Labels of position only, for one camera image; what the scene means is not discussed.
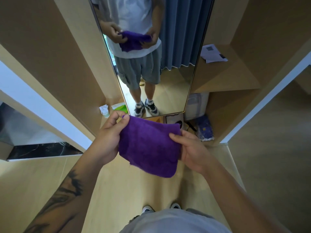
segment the gray t-shirt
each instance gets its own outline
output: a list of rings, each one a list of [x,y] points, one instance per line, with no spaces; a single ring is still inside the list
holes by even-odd
[[[212,218],[181,209],[146,212],[127,224],[120,233],[230,233],[227,227]]]

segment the gray shorts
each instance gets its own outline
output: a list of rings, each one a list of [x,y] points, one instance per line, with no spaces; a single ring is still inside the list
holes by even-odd
[[[139,88],[140,77],[152,84],[160,83],[162,44],[141,58],[125,59],[115,56],[121,81],[130,90]]]

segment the sneaker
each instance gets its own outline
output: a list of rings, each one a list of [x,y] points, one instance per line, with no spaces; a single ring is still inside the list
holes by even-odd
[[[180,205],[177,203],[172,203],[170,208],[181,209]]]
[[[148,212],[148,211],[155,212],[154,209],[150,205],[146,205],[142,208],[142,213]]]
[[[142,114],[146,111],[144,103],[141,101],[141,104],[135,105],[134,115],[137,118],[141,118]]]
[[[158,108],[155,106],[153,100],[149,103],[147,103],[147,99],[145,101],[145,107],[147,108],[147,110],[149,110],[150,114],[152,116],[158,116],[159,115],[159,110]]]

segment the right hand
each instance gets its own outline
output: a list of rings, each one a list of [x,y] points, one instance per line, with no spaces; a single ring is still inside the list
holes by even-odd
[[[107,35],[114,43],[125,43],[127,37],[122,38],[122,35],[119,34],[122,32],[122,29],[114,22],[99,22],[103,34]]]
[[[182,145],[181,161],[191,170],[204,175],[207,171],[210,153],[199,138],[184,130],[181,136],[170,133],[169,137]]]

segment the person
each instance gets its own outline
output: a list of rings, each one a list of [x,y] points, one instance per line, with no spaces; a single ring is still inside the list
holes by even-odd
[[[109,50],[115,57],[120,80],[129,88],[136,102],[134,115],[142,117],[145,108],[152,116],[159,115],[153,101],[156,84],[160,83],[162,44],[159,39],[164,15],[164,0],[92,0],[96,16]],[[151,35],[150,43],[142,43],[142,50],[125,52],[119,43],[125,43],[119,33],[132,31]],[[139,83],[145,81],[145,103],[141,100]]]
[[[117,119],[123,115],[125,113],[122,111],[114,111],[110,115],[91,146],[24,232],[82,231],[98,174],[104,165],[116,157],[119,134],[130,120],[129,115],[125,115],[117,123]],[[183,131],[182,136],[169,134],[169,137],[182,145],[181,161],[204,176],[233,233],[289,232],[250,200],[195,135]],[[177,205],[158,212],[146,206],[143,212],[121,232],[229,232],[210,216],[193,210],[184,211]]]

